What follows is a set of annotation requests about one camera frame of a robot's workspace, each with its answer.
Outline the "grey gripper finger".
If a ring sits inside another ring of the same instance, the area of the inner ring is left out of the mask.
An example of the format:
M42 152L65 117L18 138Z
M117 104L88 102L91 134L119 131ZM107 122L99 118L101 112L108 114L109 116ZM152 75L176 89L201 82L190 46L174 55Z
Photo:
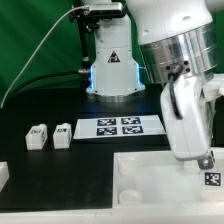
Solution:
M201 170L208 170L212 169L215 164L215 158L212 151L209 151L202 156L199 157L197 160L198 166Z

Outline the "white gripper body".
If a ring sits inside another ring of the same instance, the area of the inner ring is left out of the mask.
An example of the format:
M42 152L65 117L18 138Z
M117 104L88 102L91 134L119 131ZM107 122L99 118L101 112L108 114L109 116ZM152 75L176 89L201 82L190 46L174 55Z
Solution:
M224 75L215 75L202 84L197 76L181 76L174 84L177 107L174 113L169 85L160 96L162 117L174 157L179 161L200 160L209 156L215 100L224 96Z

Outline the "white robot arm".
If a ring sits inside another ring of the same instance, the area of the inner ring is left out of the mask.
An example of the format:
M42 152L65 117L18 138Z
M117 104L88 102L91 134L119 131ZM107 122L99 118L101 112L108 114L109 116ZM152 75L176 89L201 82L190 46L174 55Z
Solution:
M211 151L215 101L224 95L211 16L222 0L84 0L97 25L96 60L87 94L117 102L145 89L131 53L131 24L149 78L164 86L160 105L174 157L214 166Z

